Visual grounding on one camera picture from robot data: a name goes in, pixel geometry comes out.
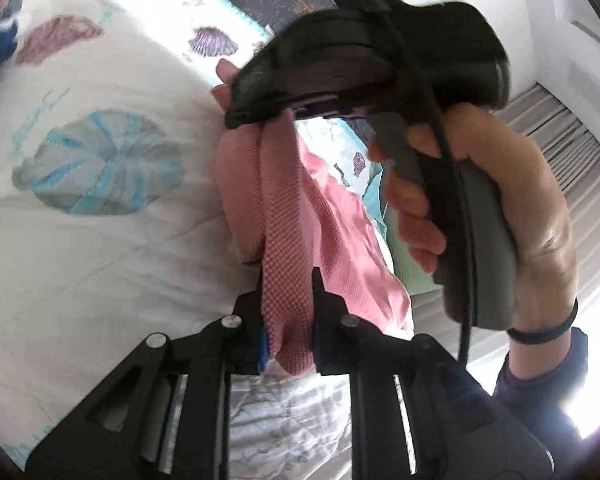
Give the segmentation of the right hand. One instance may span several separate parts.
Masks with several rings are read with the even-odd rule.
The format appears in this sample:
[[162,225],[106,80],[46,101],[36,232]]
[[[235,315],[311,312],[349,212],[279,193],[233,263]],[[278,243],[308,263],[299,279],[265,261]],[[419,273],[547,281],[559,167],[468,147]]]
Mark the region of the right hand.
[[457,323],[536,332],[568,318],[577,271],[568,208],[540,148],[493,115],[453,106],[432,124],[367,117],[392,163],[388,202]]

